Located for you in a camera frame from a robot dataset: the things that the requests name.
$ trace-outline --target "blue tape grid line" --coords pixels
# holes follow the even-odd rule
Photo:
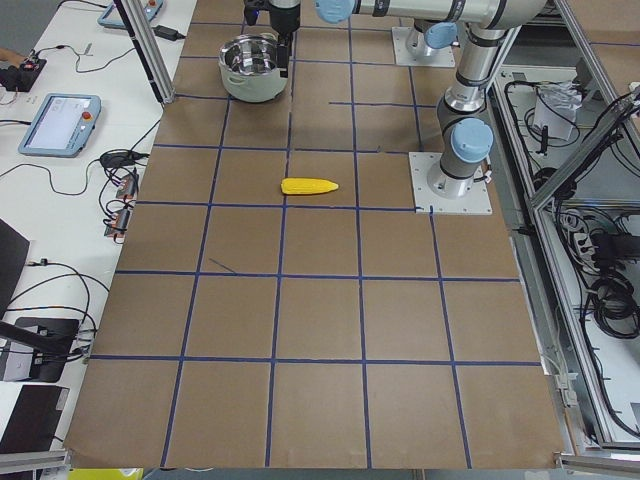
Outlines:
[[[226,105],[226,109],[225,109],[225,114],[224,114],[224,121],[222,122],[222,129],[220,132],[220,145],[222,145],[224,143],[224,136],[227,130],[227,123],[229,120],[229,111],[231,109],[231,101],[230,99],[227,99],[227,105]],[[216,184],[217,184],[217,177],[218,177],[218,169],[220,168],[220,156],[222,155],[222,150],[218,149],[217,152],[217,160],[216,160],[216,167],[213,173],[213,179],[211,182],[211,189],[209,191],[209,203],[212,204],[213,203],[213,195],[215,192],[215,188],[216,188]],[[185,323],[185,328],[184,328],[184,333],[182,336],[182,346],[181,346],[181,350],[180,350],[180,356],[182,357],[179,361],[178,361],[178,371],[176,373],[176,381],[175,381],[175,385],[174,385],[174,389],[173,389],[173,398],[171,400],[171,410],[169,413],[169,420],[167,421],[167,430],[166,430],[166,434],[165,434],[165,441],[164,441],[164,447],[162,449],[162,459],[160,460],[160,464],[162,466],[165,466],[167,464],[167,457],[169,454],[169,446],[171,445],[171,435],[173,433],[173,422],[175,420],[175,414],[176,414],[176,407],[178,404],[178,396],[180,394],[180,384],[182,381],[182,370],[184,367],[184,357],[187,353],[187,342],[189,340],[189,330],[191,328],[191,320],[193,318],[193,309],[195,306],[195,300],[196,300],[196,295],[198,292],[198,282],[200,280],[200,276],[198,275],[200,273],[200,268],[202,265],[202,258],[204,257],[204,251],[206,248],[206,243],[207,243],[207,235],[208,235],[208,231],[209,231],[209,223],[210,223],[210,218],[211,218],[211,212],[212,212],[213,207],[211,207],[211,205],[207,206],[207,214],[205,217],[205,223],[204,223],[204,228],[203,228],[203,232],[202,232],[202,240],[200,241],[200,252],[198,253],[198,263],[197,263],[197,270],[196,270],[196,275],[194,277],[193,280],[193,289],[191,291],[191,299],[189,301],[189,310],[187,313],[187,321]]]
[[[353,39],[351,31],[351,19],[349,19],[349,88],[351,96],[351,134],[353,142],[353,169],[354,188],[356,200],[356,242],[358,256],[358,304],[360,309],[360,349],[362,352],[362,403],[364,408],[364,440],[367,458],[367,468],[373,467],[371,455],[371,425],[369,422],[369,386],[367,382],[367,341],[365,333],[364,315],[364,283],[362,281],[362,230],[360,224],[360,187],[358,175],[358,137],[356,132],[356,107],[355,107],[355,82],[353,75]]]
[[[467,428],[464,422],[464,412],[462,409],[462,399],[460,397],[460,382],[458,381],[458,372],[456,370],[455,351],[453,348],[453,339],[451,336],[451,326],[449,324],[449,314],[447,311],[447,299],[444,291],[444,281],[442,279],[442,266],[440,264],[440,251],[438,249],[438,235],[436,233],[436,222],[433,218],[433,208],[429,212],[429,222],[431,224],[431,232],[433,235],[433,250],[436,257],[436,271],[438,272],[438,284],[440,287],[440,299],[442,301],[442,315],[444,317],[445,329],[447,332],[447,343],[449,345],[449,356],[451,358],[451,373],[453,375],[453,388],[455,390],[456,405],[458,407],[458,418],[460,419],[460,433],[462,435],[462,445],[464,448],[464,456],[467,462],[467,468],[472,468],[471,451],[469,450],[469,440],[467,438]]]
[[[486,278],[486,277],[401,277],[384,275],[331,275],[306,273],[251,273],[251,272],[191,272],[164,270],[116,270],[118,275],[177,275],[200,277],[245,277],[245,278],[304,278],[315,280],[362,280],[362,281],[394,281],[394,282],[484,282],[484,283],[520,283],[519,278]]]
[[[226,23],[209,23],[209,22],[193,22],[194,24],[211,24],[211,25],[237,25],[237,24],[226,24]],[[310,28],[319,28],[319,29],[331,29],[332,27],[310,27]],[[268,419],[267,419],[267,432],[266,432],[266,448],[265,448],[265,467],[270,466],[271,461],[271,435],[272,435],[272,423],[273,423],[273,404],[274,404],[274,387],[275,387],[275,374],[276,374],[276,365],[278,364],[340,364],[340,365],[361,365],[362,367],[362,381],[363,381],[363,408],[364,408],[364,422],[365,422],[365,444],[366,444],[366,461],[367,468],[372,468],[372,452],[371,452],[371,428],[370,428],[370,419],[369,419],[369,404],[368,404],[368,385],[367,385],[367,366],[368,365],[430,365],[430,366],[449,366],[453,375],[455,396],[456,396],[456,404],[458,409],[458,416],[460,421],[461,435],[463,440],[463,447],[465,453],[466,464],[468,468],[472,467],[472,458],[469,449],[469,442],[467,438],[467,431],[464,421],[463,408],[462,408],[462,400],[460,396],[460,386],[457,376],[457,367],[459,366],[470,366],[470,367],[482,367],[482,366],[491,366],[491,367],[539,367],[541,365],[540,362],[523,362],[523,361],[465,361],[465,360],[456,360],[455,353],[453,349],[453,342],[451,336],[451,330],[449,325],[449,318],[447,313],[446,306],[446,296],[444,285],[447,282],[505,282],[505,283],[519,283],[520,280],[517,278],[465,278],[465,277],[444,277],[442,274],[441,264],[440,264],[440,256],[438,250],[438,240],[435,228],[435,222],[433,218],[433,212],[429,215],[432,235],[433,235],[433,244],[436,258],[436,269],[437,276],[436,277],[386,277],[386,276],[366,276],[363,274],[363,266],[362,266],[362,236],[361,236],[361,224],[360,224],[360,212],[363,210],[372,210],[372,211],[414,211],[413,208],[385,208],[385,207],[362,207],[360,206],[360,196],[359,196],[359,185],[358,185],[358,155],[360,153],[378,153],[376,151],[359,151],[357,148],[357,137],[356,137],[356,123],[355,123],[355,114],[356,114],[356,106],[394,106],[394,107],[406,107],[413,108],[416,119],[416,129],[418,139],[420,141],[420,145],[422,148],[421,141],[421,132],[420,132],[420,119],[419,119],[419,108],[435,108],[435,105],[418,105],[416,102],[416,90],[413,79],[413,73],[411,68],[409,68],[409,76],[410,76],[410,84],[411,84],[411,92],[413,97],[413,105],[404,105],[404,104],[394,104],[394,103],[356,103],[355,102],[355,92],[354,92],[354,65],[364,64],[364,65],[381,65],[379,63],[368,63],[368,62],[354,62],[353,61],[353,38],[352,32],[357,30],[370,30],[370,31],[387,31],[387,30],[379,30],[379,29],[355,29],[351,27],[351,21],[349,20],[349,57],[350,60],[348,62],[322,62],[322,61],[313,61],[313,60],[296,60],[295,54],[292,62],[292,95],[293,95],[293,84],[295,80],[295,66],[297,63],[345,63],[349,65],[350,72],[350,90],[351,90],[351,101],[350,102],[332,102],[335,104],[344,104],[351,107],[352,112],[352,135],[353,135],[353,150],[331,150],[331,149],[299,149],[300,151],[327,151],[327,152],[348,152],[353,154],[353,162],[355,169],[355,198],[356,204],[355,206],[305,206],[305,205],[288,205],[287,198],[283,199],[281,205],[245,205],[245,204],[224,204],[224,203],[214,203],[214,191],[216,185],[216,179],[218,175],[218,169],[220,167],[220,159],[222,152],[224,150],[257,150],[257,151],[284,151],[286,152],[286,167],[285,171],[288,173],[289,170],[289,162],[291,156],[291,137],[292,137],[292,114],[289,113],[289,125],[288,125],[288,139],[287,139],[287,147],[286,148],[255,148],[255,147],[233,147],[233,146],[223,146],[224,136],[227,129],[229,112],[234,99],[231,97],[207,97],[207,96],[197,96],[197,95],[189,95],[189,94],[179,94],[181,97],[192,98],[192,99],[212,99],[212,100],[220,100],[226,101],[226,111],[225,118],[223,122],[221,138],[219,145],[173,145],[173,144],[156,144],[155,147],[159,148],[200,148],[200,149],[210,149],[217,150],[217,164],[216,169],[213,176],[213,182],[210,190],[209,201],[208,202],[153,202],[153,201],[140,201],[140,204],[149,204],[149,205],[182,205],[182,206],[206,206],[207,207],[207,215],[205,221],[205,227],[203,231],[203,237],[200,245],[200,252],[198,258],[198,267],[195,272],[185,271],[185,272],[175,272],[175,271],[142,271],[142,270],[118,270],[118,274],[125,275],[136,275],[136,274],[150,274],[150,275],[193,275],[194,276],[194,284],[193,290],[190,299],[190,305],[187,315],[187,321],[185,325],[181,350],[179,355],[92,355],[91,358],[96,360],[134,360],[134,361],[171,361],[178,362],[178,370],[176,374],[176,381],[174,386],[173,399],[171,404],[170,416],[167,424],[167,431],[165,437],[165,444],[162,454],[161,465],[166,465],[169,447],[171,444],[171,434],[173,429],[173,422],[175,419],[176,407],[179,397],[180,390],[180,382],[182,371],[185,362],[236,362],[236,363],[261,363],[261,364],[269,364],[270,365],[270,376],[269,376],[269,403],[268,403]],[[208,58],[217,58],[217,57],[206,57],[206,56],[184,56],[183,58],[198,58],[198,59],[208,59]],[[393,152],[397,154],[406,155],[406,152]],[[208,230],[210,225],[211,215],[213,214],[214,208],[279,208],[282,210],[281,217],[281,226],[280,226],[280,247],[278,252],[278,271],[274,274],[261,274],[261,273],[238,273],[238,272],[203,272],[201,271],[202,259],[204,256],[206,239],[208,236]],[[358,274],[357,275],[296,275],[296,274],[285,274],[283,273],[283,261],[284,261],[284,248],[285,248],[285,231],[286,231],[286,213],[289,208],[313,208],[313,209],[344,209],[344,210],[354,210],[356,212],[356,234],[357,234],[357,257],[358,257]],[[273,337],[272,337],[272,349],[271,356],[266,358],[251,358],[251,357],[215,357],[215,356],[190,356],[186,354],[187,350],[187,342],[189,329],[191,325],[193,309],[195,305],[195,298],[197,294],[197,286],[198,281],[201,276],[236,276],[236,277],[268,277],[268,278],[276,278],[277,279],[277,290],[276,290],[276,301],[275,301],[275,310],[274,310],[274,325],[273,325]],[[354,280],[359,283],[359,305],[360,305],[360,334],[361,334],[361,352],[362,358],[360,359],[310,359],[310,358],[278,358],[277,357],[277,338],[278,338],[278,320],[279,320],[279,309],[280,309],[280,297],[281,297],[281,286],[282,279],[284,278],[314,278],[314,279],[344,279],[344,280]],[[447,341],[449,346],[449,360],[406,360],[406,359],[369,359],[367,358],[366,353],[366,338],[365,338],[365,310],[364,310],[364,297],[363,297],[363,286],[365,281],[425,281],[425,282],[438,282],[441,293],[441,302],[442,302],[442,311],[443,317],[445,321],[445,327],[447,332]]]
[[[205,150],[250,150],[257,152],[286,152],[286,148],[279,147],[237,147],[237,146],[223,146],[223,145],[191,145],[188,143],[154,143],[153,147],[156,148],[201,148]],[[353,150],[342,150],[337,148],[296,148],[296,152],[324,152],[324,153],[353,153]],[[356,153],[380,153],[378,150],[358,150]],[[400,151],[387,151],[384,152],[387,155],[406,155],[407,152]]]
[[[298,363],[320,365],[428,365],[458,367],[540,367],[541,362],[510,360],[406,360],[367,358],[271,358],[271,357],[216,357],[205,355],[111,355],[92,354],[92,360],[127,360],[137,362],[201,362],[201,363]]]
[[[292,58],[295,59],[297,53],[298,36],[296,35]],[[291,105],[293,105],[293,92],[295,87],[295,62],[292,63],[289,71],[291,80]],[[289,176],[289,163],[291,161],[291,137],[292,137],[292,111],[289,110],[289,123],[287,125],[287,151],[286,162],[284,168],[285,178]],[[271,368],[269,370],[269,400],[267,405],[267,431],[265,442],[265,454],[264,454],[264,466],[269,467],[271,465],[271,441],[273,431],[273,403],[274,403],[274,390],[275,390],[275,376],[276,376],[276,362],[277,349],[278,349],[278,326],[280,319],[280,299],[282,298],[282,269],[284,264],[284,246],[285,246],[285,232],[287,227],[287,196],[283,195],[282,198],[282,218],[280,223],[280,246],[278,250],[278,278],[276,279],[276,298],[275,298],[275,311],[273,315],[273,338],[271,342]]]

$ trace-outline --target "stainless steel pot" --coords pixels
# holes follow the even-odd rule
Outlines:
[[[287,84],[276,66],[276,40],[270,33],[240,35],[220,49],[222,83],[235,98],[245,102],[266,102]]]

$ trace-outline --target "electronic device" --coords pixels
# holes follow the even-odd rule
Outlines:
[[[48,451],[68,395],[68,388],[55,385],[23,385],[0,440],[0,454]]]
[[[164,0],[148,0],[144,5],[144,13],[147,16],[147,20],[150,22],[155,18],[158,14],[162,5],[164,4]],[[106,10],[100,15],[98,18],[98,24],[102,25],[105,28],[117,28],[120,30],[124,30],[125,26],[122,22],[122,18],[120,18],[120,14],[118,13],[118,9],[112,3],[109,5]]]
[[[10,92],[29,92],[46,64],[46,60],[37,58],[32,52],[18,68],[9,67],[3,71],[2,84]]]
[[[0,380],[60,380],[65,360],[75,354],[69,352],[79,324],[77,319],[41,317],[21,317],[15,325],[0,322],[0,338],[9,340],[0,355]]]
[[[29,240],[0,220],[0,320],[18,285],[29,253]]]
[[[44,157],[74,157],[85,146],[100,115],[95,95],[50,93],[27,130],[18,152]]]
[[[2,321],[29,253],[29,241],[0,220],[0,380],[57,382],[79,320],[22,317],[15,325]]]

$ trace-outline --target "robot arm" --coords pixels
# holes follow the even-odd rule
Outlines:
[[[269,11],[271,27],[278,32],[278,67],[286,77],[293,33],[300,27],[301,0],[244,1],[249,25],[256,23],[259,10]],[[472,24],[456,80],[444,96],[452,110],[468,114],[484,103],[484,87],[506,30],[531,20],[545,4],[546,0],[316,0],[316,9],[332,23],[361,14]]]
[[[269,11],[271,27],[278,32],[278,67],[287,76],[293,33],[300,27],[301,0],[244,1],[245,18],[250,25],[255,24],[258,10]],[[507,30],[535,17],[546,0],[315,0],[315,3],[319,16],[329,23],[346,20],[355,13],[409,17],[415,20],[415,28],[439,22],[470,24],[455,79],[438,106],[445,152],[427,178],[429,187],[441,197],[464,196],[473,183],[477,165],[487,157],[493,143],[491,129],[472,117],[482,111],[485,89],[492,71],[498,67],[498,53]]]

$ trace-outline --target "metal bracket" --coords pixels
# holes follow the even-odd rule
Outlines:
[[[440,161],[441,153],[411,152],[411,183],[416,213],[450,214],[450,215],[491,215],[491,201],[484,182],[474,183],[471,190],[462,198],[449,200],[436,194],[427,184],[427,173],[432,165]],[[478,168],[476,176],[481,176]]]
[[[396,65],[405,67],[440,67],[455,68],[456,61],[453,58],[451,47],[443,48],[437,55],[431,57],[414,57],[405,46],[407,37],[413,27],[392,27],[393,50],[396,54]]]

